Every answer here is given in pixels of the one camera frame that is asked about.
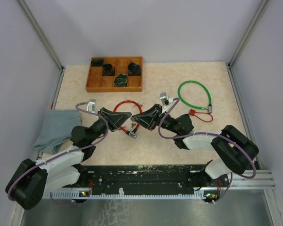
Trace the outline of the red cable lock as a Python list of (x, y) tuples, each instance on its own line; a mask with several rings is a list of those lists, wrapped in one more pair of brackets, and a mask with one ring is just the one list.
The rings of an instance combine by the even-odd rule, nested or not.
[[(118, 104), (114, 107), (114, 110), (113, 110), (113, 111), (116, 112), (117, 109), (118, 109), (120, 106), (126, 105), (126, 104), (131, 104), (132, 107), (137, 108), (136, 112), (142, 113), (142, 107), (140, 106), (140, 104), (137, 103), (137, 102), (135, 102), (135, 101), (132, 101), (132, 100), (125, 100), (125, 101), (122, 101), (122, 102), (118, 103)], [(137, 134), (136, 134), (136, 133), (137, 133), (137, 130), (138, 130), (139, 126), (140, 126), (140, 125), (139, 125), (138, 123), (136, 123), (136, 124), (133, 126), (133, 129), (132, 129), (132, 130), (127, 130), (127, 129), (125, 128), (125, 126), (121, 126), (118, 130), (124, 132), (126, 135), (128, 135), (128, 136), (131, 137), (131, 138), (136, 138), (136, 137), (137, 137)]]

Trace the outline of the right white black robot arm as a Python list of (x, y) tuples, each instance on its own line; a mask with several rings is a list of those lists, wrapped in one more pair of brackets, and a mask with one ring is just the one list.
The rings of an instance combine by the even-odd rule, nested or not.
[(212, 186), (220, 176), (231, 173), (244, 178), (248, 168), (253, 169), (250, 177), (256, 176), (254, 159), (259, 149), (232, 125), (225, 126), (219, 132), (195, 132), (188, 114), (173, 118), (158, 104), (132, 116), (131, 120), (147, 130), (158, 127), (175, 133), (171, 139), (180, 149), (207, 149), (218, 154), (217, 159), (210, 160), (200, 172), (188, 177), (191, 187)]

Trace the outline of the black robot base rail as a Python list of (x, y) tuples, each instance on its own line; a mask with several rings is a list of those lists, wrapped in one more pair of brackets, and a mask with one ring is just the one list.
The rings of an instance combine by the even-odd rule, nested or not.
[(204, 165), (93, 165), (74, 185), (57, 189), (43, 198), (73, 199), (217, 200), (230, 177), (211, 179)]

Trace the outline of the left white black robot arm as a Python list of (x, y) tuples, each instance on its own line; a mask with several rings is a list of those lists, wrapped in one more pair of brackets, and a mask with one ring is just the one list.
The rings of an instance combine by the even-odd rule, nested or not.
[(109, 131), (119, 129), (131, 115), (101, 108), (96, 114), (98, 119), (90, 127), (72, 129), (73, 144), (66, 150), (47, 159), (22, 161), (6, 186), (8, 199), (30, 210), (44, 195), (57, 189), (73, 184), (85, 186), (89, 181), (88, 170), (81, 163), (92, 156), (96, 144), (103, 141)]

